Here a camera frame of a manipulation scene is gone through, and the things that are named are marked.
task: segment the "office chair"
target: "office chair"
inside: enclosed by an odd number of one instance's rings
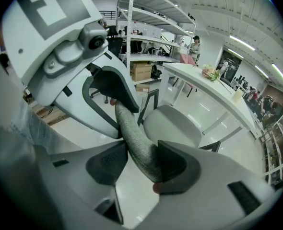
[[[159,140],[166,140],[198,148],[202,138],[201,131],[177,109],[169,105],[158,107],[158,95],[158,89],[148,92],[146,104],[141,110],[137,125],[143,125],[147,138],[156,145]],[[143,119],[149,99],[152,96],[154,97],[153,111]],[[220,144],[221,142],[217,141],[199,149],[218,152]]]
[[[106,27],[107,30],[107,36],[110,36],[110,38],[107,38],[108,41],[108,50],[111,51],[116,57],[119,57],[119,53],[120,53],[120,49],[122,46],[122,41],[123,39],[121,37],[114,37],[116,35],[118,35],[118,32],[116,30],[116,26],[115,25],[111,25],[111,26],[107,26]],[[90,98],[93,99],[94,94],[99,93],[99,90],[96,90],[95,92],[92,92],[90,95]],[[106,96],[105,104],[108,103],[108,97]]]

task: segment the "white table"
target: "white table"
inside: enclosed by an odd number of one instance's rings
[[[229,135],[221,139],[221,142],[226,141],[231,136],[235,135],[243,128],[248,131],[255,130],[254,121],[250,115],[249,109],[244,101],[241,98],[237,103],[232,100],[232,96],[235,91],[230,88],[228,85],[219,83],[218,81],[210,81],[202,76],[201,69],[194,67],[190,64],[181,64],[181,63],[163,63],[165,67],[161,75],[161,84],[159,91],[159,102],[162,101],[168,84],[169,74],[175,75],[176,77],[182,79],[178,91],[174,97],[172,105],[175,105],[179,95],[182,92],[182,89],[185,85],[185,82],[193,84],[196,88],[208,94],[218,103],[220,103],[225,109],[226,112],[215,121],[210,127],[204,130],[202,133],[206,135],[215,127],[217,127],[222,121],[224,121],[230,114],[233,115],[242,126],[236,128]]]

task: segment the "fluorescent light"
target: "fluorescent light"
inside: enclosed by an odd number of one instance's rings
[[[258,68],[257,66],[255,66],[256,69],[258,69],[266,78],[268,78],[268,76],[264,73],[264,71],[262,71],[260,68]]]
[[[228,49],[229,51],[231,51],[233,54],[236,54],[237,56],[240,56],[242,59],[244,59],[244,57],[242,57],[241,55],[239,55],[237,52],[234,52],[233,50],[231,49]]]
[[[272,66],[276,69],[276,71],[280,74],[280,76],[283,78],[283,74],[282,72],[280,72],[280,70],[276,67],[275,64],[272,64]]]
[[[247,46],[248,48],[250,48],[250,49],[252,49],[252,50],[255,50],[255,48],[251,47],[249,44],[243,42],[242,40],[240,40],[240,39],[238,39],[238,38],[236,38],[236,37],[234,37],[234,36],[231,36],[231,35],[230,35],[230,38],[232,38],[232,39],[238,41],[239,43],[241,43],[241,44]]]
[[[227,126],[222,122],[222,125],[225,127],[225,128],[227,128]]]
[[[205,110],[210,111],[208,108],[206,108],[204,105],[202,105],[201,103],[199,103],[200,106],[202,106]]]

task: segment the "shelving unit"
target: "shelving unit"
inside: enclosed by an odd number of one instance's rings
[[[121,59],[127,57],[127,54],[119,54]],[[177,59],[166,56],[146,55],[146,54],[130,54],[130,61],[163,61],[163,62],[179,62]]]
[[[150,41],[157,42],[162,45],[168,45],[170,47],[185,49],[188,53],[188,49],[180,46],[174,42],[168,42],[158,38],[152,38],[146,35],[133,35],[132,32],[132,22],[137,21],[141,23],[147,23],[152,26],[156,26],[160,29],[169,31],[175,35],[185,35],[191,37],[190,44],[192,42],[193,34],[188,33],[185,29],[181,28],[181,23],[189,23],[194,27],[193,32],[195,32],[196,24],[195,22],[183,12],[178,6],[169,0],[118,0],[117,11],[121,11],[124,16],[121,16],[120,20],[127,20],[127,36],[125,37],[127,41],[127,53],[122,55],[122,59],[126,58],[127,69],[130,71],[131,61],[160,61],[160,62],[178,62],[178,60],[171,57],[163,57],[157,55],[148,54],[130,54],[131,52],[131,39],[138,39],[140,41]]]
[[[168,45],[168,46],[172,46],[172,47],[184,48],[184,47],[182,47],[179,44],[176,44],[176,43],[173,43],[173,42],[170,42],[170,41],[165,41],[165,40],[162,40],[162,39],[158,39],[158,38],[155,38],[155,37],[150,37],[150,36],[142,36],[142,35],[134,35],[134,34],[132,34],[131,35],[131,39],[142,40],[143,42],[146,42],[146,43],[148,43],[148,42],[157,42],[157,43]]]
[[[275,172],[280,172],[280,179],[283,181],[283,115],[278,119],[278,121],[268,130],[268,133],[263,135],[261,141],[265,145],[265,151],[267,155],[268,170],[263,174],[266,178],[268,176],[268,183],[272,184],[272,177]],[[274,156],[272,152],[274,145],[277,149],[279,165],[275,165]]]
[[[133,80],[133,84],[141,84],[141,83],[146,83],[146,82],[151,82],[151,81],[157,81],[156,79],[146,79],[146,80],[141,80],[141,81],[134,81]]]

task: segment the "ceiling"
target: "ceiling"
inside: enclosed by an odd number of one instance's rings
[[[224,35],[225,46],[257,65],[276,88],[283,91],[283,18],[270,0],[171,0],[196,19],[196,29]],[[253,46],[252,51],[229,38],[234,35]]]

